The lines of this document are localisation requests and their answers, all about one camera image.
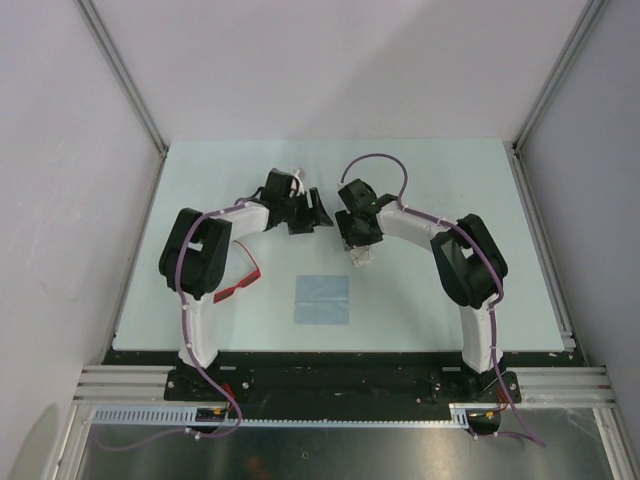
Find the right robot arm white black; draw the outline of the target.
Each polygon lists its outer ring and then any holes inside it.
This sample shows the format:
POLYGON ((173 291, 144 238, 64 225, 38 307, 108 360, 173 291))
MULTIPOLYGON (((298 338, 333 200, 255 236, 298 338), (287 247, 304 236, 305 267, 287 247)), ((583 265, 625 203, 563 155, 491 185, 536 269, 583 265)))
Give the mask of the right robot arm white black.
POLYGON ((502 358, 495 308, 504 298, 506 261, 483 220, 469 214, 450 222, 412 209, 391 194, 378 197, 364 181, 343 185, 345 208, 336 213, 346 247, 370 247, 387 236, 408 241, 433 254, 439 279, 461 316, 462 359, 470 369, 461 376, 463 393, 484 401, 497 389, 491 371, 502 358))

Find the white geometric glasses case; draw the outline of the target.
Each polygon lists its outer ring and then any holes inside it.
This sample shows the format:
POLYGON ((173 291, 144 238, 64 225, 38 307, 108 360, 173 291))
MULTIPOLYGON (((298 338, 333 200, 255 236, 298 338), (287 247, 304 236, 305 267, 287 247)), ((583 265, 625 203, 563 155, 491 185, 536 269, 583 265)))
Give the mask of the white geometric glasses case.
POLYGON ((361 268, 369 265, 374 259, 371 246, 350 247, 346 252, 355 268, 361 268))

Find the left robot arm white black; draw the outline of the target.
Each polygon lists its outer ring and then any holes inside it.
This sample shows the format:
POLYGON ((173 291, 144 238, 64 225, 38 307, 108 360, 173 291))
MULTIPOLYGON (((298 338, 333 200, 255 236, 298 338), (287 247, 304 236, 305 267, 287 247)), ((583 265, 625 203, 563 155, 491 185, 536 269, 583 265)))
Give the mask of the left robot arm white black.
POLYGON ((179 358, 193 367, 185 385, 199 399, 214 397, 221 387, 220 374, 209 368, 219 349, 205 338, 203 301, 208 296, 216 301, 226 299, 258 279, 254 272, 235 286, 215 292, 224 278, 230 245, 281 224, 291 235, 334 225, 318 189, 306 188, 300 171, 272 169, 264 185, 232 206, 212 212, 184 208, 175 219, 159 259, 159 273, 181 302, 179 358))

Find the blue cleaning cloth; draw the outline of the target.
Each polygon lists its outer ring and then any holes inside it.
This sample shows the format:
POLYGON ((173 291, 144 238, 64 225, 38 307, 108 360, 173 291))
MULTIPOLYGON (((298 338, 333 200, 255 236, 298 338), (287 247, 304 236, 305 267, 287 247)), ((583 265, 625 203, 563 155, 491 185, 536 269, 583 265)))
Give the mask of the blue cleaning cloth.
POLYGON ((343 275, 300 275, 296 279, 294 322, 300 325, 347 325, 350 282, 343 275))

